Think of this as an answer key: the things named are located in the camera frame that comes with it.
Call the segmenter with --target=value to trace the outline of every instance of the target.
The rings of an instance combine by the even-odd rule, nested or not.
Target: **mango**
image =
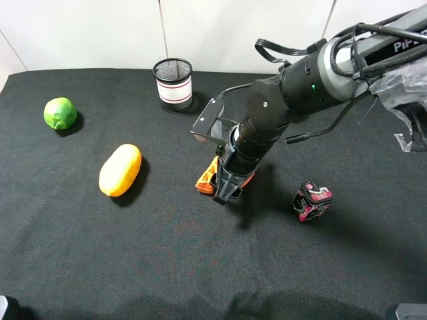
[[[99,172],[101,191],[110,197],[123,195],[135,181],[141,162],[141,151],[135,145],[118,147]]]

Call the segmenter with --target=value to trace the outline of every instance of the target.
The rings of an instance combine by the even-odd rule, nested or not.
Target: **green lime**
[[[67,98],[50,100],[43,112],[46,123],[55,130],[70,128],[77,118],[77,109]]]

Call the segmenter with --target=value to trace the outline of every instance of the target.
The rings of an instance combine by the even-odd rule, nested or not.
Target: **table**
[[[0,294],[26,319],[383,319],[427,302],[426,154],[401,152],[406,128],[373,98],[324,137],[279,140],[225,207],[194,184],[216,146],[189,134],[210,97],[265,75],[193,74],[189,113],[161,109],[151,71],[82,69],[10,76],[0,94]],[[239,121],[245,91],[227,96]],[[68,97],[76,125],[44,123]],[[327,127],[342,107],[291,125]],[[123,197],[98,187],[123,143],[143,153]],[[336,200],[301,224],[290,203],[326,179]]]

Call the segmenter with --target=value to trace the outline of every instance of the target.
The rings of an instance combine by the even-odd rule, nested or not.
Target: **orange object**
[[[195,184],[196,189],[201,193],[206,193],[207,195],[213,195],[215,193],[214,187],[211,186],[211,178],[218,170],[218,156],[216,156],[213,161],[211,162],[210,166],[207,168],[207,170],[201,175],[199,180],[197,180],[197,183]],[[251,175],[248,180],[246,180],[241,188],[243,188],[245,185],[251,181],[252,177],[255,175]]]

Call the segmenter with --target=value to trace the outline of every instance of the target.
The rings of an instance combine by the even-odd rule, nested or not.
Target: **robotic arm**
[[[371,32],[365,39],[356,36]],[[229,88],[207,104],[191,133],[196,139],[218,144],[218,170],[211,184],[213,200],[225,204],[242,192],[263,156],[280,138],[296,115],[312,114],[351,101],[336,121],[324,131],[288,137],[297,143],[330,132],[359,100],[370,93],[368,86],[386,70],[396,69],[427,55],[427,5],[381,21],[376,25],[359,23],[332,40],[322,39],[307,50],[281,47],[258,40],[256,49],[269,61],[283,63],[274,77]],[[305,55],[294,64],[275,59],[267,51]],[[246,114],[236,123],[221,117],[224,95],[249,87]]]

